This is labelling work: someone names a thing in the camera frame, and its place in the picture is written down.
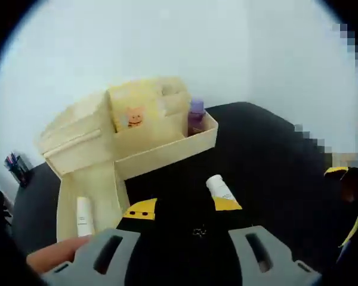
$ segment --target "white wall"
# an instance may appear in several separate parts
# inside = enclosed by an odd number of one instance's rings
[[[66,105],[167,74],[208,106],[251,101],[353,151],[353,61],[333,23],[309,0],[42,2],[0,60],[0,185],[16,193],[10,151],[43,162],[33,139]]]

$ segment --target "finger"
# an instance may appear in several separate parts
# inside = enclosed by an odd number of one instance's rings
[[[27,263],[38,274],[51,270],[65,261],[73,261],[78,248],[86,244],[90,236],[71,238],[42,248],[27,256]]]

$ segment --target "pen holder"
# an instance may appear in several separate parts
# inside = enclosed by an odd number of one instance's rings
[[[26,186],[28,186],[28,183],[30,181],[30,172],[20,156],[17,156],[16,162],[14,162],[9,171],[11,172],[15,180],[18,182],[20,187],[25,188]]]

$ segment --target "black tablecloth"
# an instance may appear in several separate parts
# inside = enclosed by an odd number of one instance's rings
[[[337,186],[324,180],[331,165],[307,133],[256,105],[207,109],[219,123],[216,147],[126,181],[130,203],[154,197],[201,197],[205,181],[221,174],[254,225],[283,241],[294,259],[321,271],[337,252]],[[13,234],[30,253],[55,242],[60,181],[44,163],[34,169],[14,206]]]

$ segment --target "black surface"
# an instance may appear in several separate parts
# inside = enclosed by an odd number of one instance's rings
[[[324,269],[353,220],[338,203],[338,186],[323,178],[331,156],[292,124],[253,104],[227,104],[208,112],[219,123],[216,147],[127,180],[131,204],[154,197],[206,198],[205,181],[221,174],[254,225],[283,241],[294,259]],[[55,242],[59,184],[43,164],[17,194],[14,238],[26,253]]]

